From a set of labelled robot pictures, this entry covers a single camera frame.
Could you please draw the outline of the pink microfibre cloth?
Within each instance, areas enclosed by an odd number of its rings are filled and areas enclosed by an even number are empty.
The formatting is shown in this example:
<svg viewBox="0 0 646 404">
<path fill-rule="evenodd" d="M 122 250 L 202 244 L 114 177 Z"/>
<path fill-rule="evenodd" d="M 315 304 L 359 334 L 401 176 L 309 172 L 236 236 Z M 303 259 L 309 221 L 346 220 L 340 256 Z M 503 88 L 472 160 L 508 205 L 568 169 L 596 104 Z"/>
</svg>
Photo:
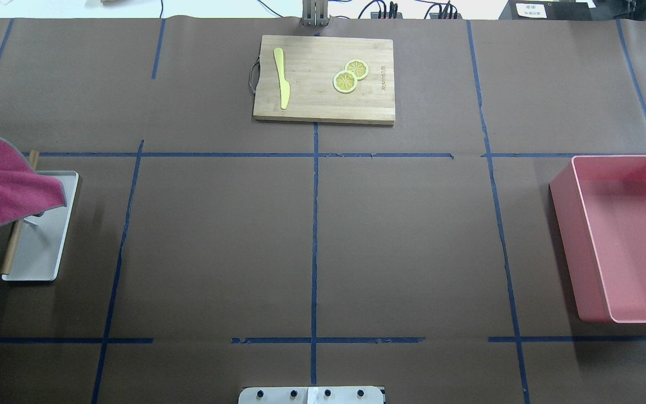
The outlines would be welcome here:
<svg viewBox="0 0 646 404">
<path fill-rule="evenodd" d="M 0 137 L 0 226 L 65 205 L 61 181 L 35 172 L 18 148 Z"/>
</svg>

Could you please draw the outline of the rear lemon slice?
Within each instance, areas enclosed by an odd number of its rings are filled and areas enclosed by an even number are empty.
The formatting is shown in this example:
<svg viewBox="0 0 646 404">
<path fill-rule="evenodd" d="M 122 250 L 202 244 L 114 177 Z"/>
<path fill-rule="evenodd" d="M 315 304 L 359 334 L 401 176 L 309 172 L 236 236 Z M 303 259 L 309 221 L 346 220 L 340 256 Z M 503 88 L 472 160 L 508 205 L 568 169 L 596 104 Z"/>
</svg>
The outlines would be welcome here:
<svg viewBox="0 0 646 404">
<path fill-rule="evenodd" d="M 351 59 L 351 61 L 346 62 L 344 69 L 351 72 L 357 80 L 366 79 L 370 72 L 367 62 L 361 59 Z"/>
</svg>

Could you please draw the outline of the lemon slice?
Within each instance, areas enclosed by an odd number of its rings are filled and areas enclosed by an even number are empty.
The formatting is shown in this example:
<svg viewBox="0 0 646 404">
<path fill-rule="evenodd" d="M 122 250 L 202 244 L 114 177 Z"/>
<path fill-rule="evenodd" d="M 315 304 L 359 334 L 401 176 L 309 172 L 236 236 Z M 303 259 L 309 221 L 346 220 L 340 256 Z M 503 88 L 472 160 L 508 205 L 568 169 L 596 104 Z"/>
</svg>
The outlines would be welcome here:
<svg viewBox="0 0 646 404">
<path fill-rule="evenodd" d="M 356 90 L 359 79 L 354 72 L 339 71 L 334 74 L 331 81 L 334 90 L 341 94 L 350 94 Z"/>
<path fill-rule="evenodd" d="M 344 69 L 351 72 L 357 80 L 366 79 L 370 72 L 367 62 L 361 59 L 351 59 L 351 61 L 346 62 Z"/>
</svg>

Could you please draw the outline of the pink plastic bin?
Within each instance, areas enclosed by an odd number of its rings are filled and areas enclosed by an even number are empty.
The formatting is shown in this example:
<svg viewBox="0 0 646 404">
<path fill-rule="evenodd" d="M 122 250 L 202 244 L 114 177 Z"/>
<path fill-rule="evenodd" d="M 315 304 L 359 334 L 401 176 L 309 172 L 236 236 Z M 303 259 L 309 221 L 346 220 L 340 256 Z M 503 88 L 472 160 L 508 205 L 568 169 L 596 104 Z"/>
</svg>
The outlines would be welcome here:
<svg viewBox="0 0 646 404">
<path fill-rule="evenodd" d="M 576 155 L 550 191 L 579 318 L 646 324 L 646 154 Z"/>
</svg>

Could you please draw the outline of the bamboo cutting board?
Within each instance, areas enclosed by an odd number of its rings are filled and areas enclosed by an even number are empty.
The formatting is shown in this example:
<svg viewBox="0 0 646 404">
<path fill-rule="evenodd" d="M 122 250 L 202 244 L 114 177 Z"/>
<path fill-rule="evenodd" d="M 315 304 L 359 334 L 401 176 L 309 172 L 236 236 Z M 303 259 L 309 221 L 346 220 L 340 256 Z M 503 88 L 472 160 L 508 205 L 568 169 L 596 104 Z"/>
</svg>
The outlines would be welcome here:
<svg viewBox="0 0 646 404">
<path fill-rule="evenodd" d="M 280 109 L 279 79 L 274 48 L 285 53 L 285 77 L 290 102 Z M 333 88 L 336 72 L 351 59 L 366 61 L 370 72 L 356 90 L 341 94 Z M 262 36 L 260 74 L 253 118 L 279 122 L 394 125 L 396 120 L 395 63 L 391 39 L 327 38 L 326 36 Z"/>
</svg>

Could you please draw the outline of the front lemon slice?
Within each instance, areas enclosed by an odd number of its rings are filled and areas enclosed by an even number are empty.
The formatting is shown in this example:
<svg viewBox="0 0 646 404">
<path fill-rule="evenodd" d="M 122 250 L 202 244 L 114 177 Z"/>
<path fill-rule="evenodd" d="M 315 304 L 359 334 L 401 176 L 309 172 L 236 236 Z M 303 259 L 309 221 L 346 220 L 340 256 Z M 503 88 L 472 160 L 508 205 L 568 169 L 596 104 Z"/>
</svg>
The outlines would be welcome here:
<svg viewBox="0 0 646 404">
<path fill-rule="evenodd" d="M 341 94 L 350 94 L 356 90 L 359 79 L 354 72 L 339 71 L 334 74 L 331 81 L 334 90 Z"/>
</svg>

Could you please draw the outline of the white towel rack stand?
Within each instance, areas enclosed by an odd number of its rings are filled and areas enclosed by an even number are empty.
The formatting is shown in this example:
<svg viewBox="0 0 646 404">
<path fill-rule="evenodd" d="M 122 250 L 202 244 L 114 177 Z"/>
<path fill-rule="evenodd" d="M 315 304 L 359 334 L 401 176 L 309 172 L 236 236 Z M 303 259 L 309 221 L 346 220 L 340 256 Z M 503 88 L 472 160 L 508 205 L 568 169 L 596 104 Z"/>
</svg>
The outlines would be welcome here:
<svg viewBox="0 0 646 404">
<path fill-rule="evenodd" d="M 38 158 L 38 151 L 32 151 L 29 165 L 38 174 L 61 181 L 67 205 L 5 224 L 11 229 L 0 269 L 3 281 L 50 282 L 61 264 L 80 176 L 75 171 L 37 171 Z"/>
</svg>

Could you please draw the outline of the black box with label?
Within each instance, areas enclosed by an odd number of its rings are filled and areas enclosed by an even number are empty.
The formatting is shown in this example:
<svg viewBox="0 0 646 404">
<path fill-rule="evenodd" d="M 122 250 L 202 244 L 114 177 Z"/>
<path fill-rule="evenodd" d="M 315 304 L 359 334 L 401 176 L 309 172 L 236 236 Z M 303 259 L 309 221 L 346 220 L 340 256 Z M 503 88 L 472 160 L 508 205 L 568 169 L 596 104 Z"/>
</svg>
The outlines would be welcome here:
<svg viewBox="0 0 646 404">
<path fill-rule="evenodd" d="M 507 1 L 498 20 L 592 21 L 587 2 Z"/>
</svg>

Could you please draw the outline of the aluminium frame post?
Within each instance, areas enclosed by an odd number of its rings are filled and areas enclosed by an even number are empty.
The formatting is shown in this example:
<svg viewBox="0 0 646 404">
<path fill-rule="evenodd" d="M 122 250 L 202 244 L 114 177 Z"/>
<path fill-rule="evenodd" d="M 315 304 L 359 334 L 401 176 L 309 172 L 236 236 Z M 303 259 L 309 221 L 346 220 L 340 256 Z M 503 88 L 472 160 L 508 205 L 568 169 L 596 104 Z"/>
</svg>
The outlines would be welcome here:
<svg viewBox="0 0 646 404">
<path fill-rule="evenodd" d="M 302 25 L 303 26 L 328 26 L 330 23 L 328 0 L 303 0 Z"/>
</svg>

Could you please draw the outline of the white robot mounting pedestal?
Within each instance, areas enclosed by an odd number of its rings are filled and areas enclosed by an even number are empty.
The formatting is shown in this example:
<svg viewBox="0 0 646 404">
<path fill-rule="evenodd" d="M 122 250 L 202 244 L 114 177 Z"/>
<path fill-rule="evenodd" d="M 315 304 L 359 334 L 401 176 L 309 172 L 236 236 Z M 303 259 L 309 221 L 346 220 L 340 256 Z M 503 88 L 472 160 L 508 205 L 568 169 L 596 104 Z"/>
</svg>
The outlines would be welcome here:
<svg viewBox="0 0 646 404">
<path fill-rule="evenodd" d="M 385 403 L 383 388 L 362 386 L 295 386 L 244 388 L 238 403 Z"/>
</svg>

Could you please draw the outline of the yellow plastic knife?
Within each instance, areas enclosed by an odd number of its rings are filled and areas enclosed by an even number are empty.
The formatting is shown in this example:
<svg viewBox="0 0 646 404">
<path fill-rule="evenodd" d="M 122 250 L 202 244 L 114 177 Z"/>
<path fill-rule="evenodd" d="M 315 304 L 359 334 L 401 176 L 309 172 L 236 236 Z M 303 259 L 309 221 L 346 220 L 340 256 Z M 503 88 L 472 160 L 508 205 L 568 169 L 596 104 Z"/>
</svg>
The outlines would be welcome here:
<svg viewBox="0 0 646 404">
<path fill-rule="evenodd" d="M 274 48 L 274 62 L 279 80 L 280 109 L 286 110 L 290 102 L 290 83 L 285 77 L 285 53 L 283 48 Z"/>
</svg>

